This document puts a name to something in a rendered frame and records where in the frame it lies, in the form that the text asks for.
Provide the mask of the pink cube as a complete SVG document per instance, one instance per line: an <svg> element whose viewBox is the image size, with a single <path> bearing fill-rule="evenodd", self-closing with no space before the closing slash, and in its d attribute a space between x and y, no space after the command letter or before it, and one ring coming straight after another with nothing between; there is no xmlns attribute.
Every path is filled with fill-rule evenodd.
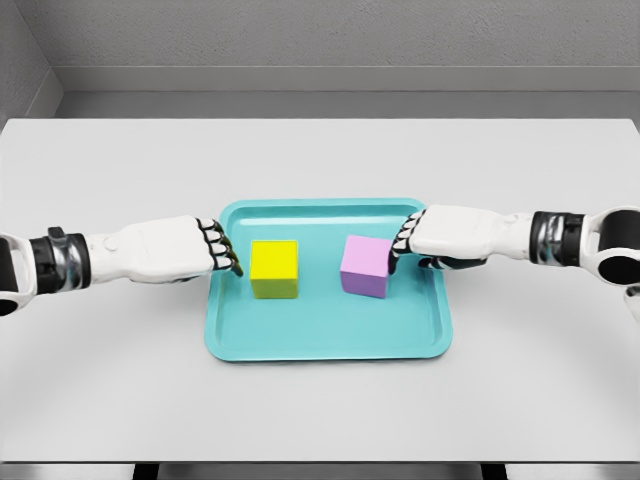
<svg viewBox="0 0 640 480"><path fill-rule="evenodd" d="M385 298L391 240L348 235L340 265L342 289L346 293Z"/></svg>

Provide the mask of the yellow cube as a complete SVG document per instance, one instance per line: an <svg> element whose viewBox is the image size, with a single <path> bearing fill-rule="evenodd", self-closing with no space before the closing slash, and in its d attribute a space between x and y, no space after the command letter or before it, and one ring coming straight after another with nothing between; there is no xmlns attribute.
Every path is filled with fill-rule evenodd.
<svg viewBox="0 0 640 480"><path fill-rule="evenodd" d="M298 244L294 240L254 240L250 284L257 299L298 297Z"/></svg>

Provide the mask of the teal rectangular tray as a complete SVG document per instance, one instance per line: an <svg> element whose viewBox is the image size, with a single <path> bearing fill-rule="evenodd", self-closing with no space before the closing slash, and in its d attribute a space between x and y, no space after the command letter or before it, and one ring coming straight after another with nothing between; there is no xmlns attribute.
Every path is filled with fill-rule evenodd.
<svg viewBox="0 0 640 480"><path fill-rule="evenodd" d="M343 291L339 265L348 235L391 239L424 209L410 198L244 200L219 221L244 269L254 240L298 243L299 295L259 300L249 278L210 280L204 342L229 361L423 359L443 354L453 338L441 272L404 259L387 296Z"/></svg>

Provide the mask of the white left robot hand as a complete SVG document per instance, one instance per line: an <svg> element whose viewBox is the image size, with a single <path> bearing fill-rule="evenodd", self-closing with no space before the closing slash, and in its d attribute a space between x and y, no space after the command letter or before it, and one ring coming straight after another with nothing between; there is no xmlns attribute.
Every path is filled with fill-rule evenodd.
<svg viewBox="0 0 640 480"><path fill-rule="evenodd" d="M241 277L230 239L214 219L179 216L130 225L126 237L127 277L139 283L175 283L216 271Z"/></svg>

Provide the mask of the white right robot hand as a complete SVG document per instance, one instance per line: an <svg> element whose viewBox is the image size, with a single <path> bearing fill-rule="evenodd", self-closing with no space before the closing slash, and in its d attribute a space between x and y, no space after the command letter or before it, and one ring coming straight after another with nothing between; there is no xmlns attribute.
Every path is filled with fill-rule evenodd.
<svg viewBox="0 0 640 480"><path fill-rule="evenodd" d="M394 274L400 258L409 254L420 257L420 267L434 270L483 266L498 252L506 228L506 217L489 210L432 205L400 226L390 247L388 273Z"/></svg>

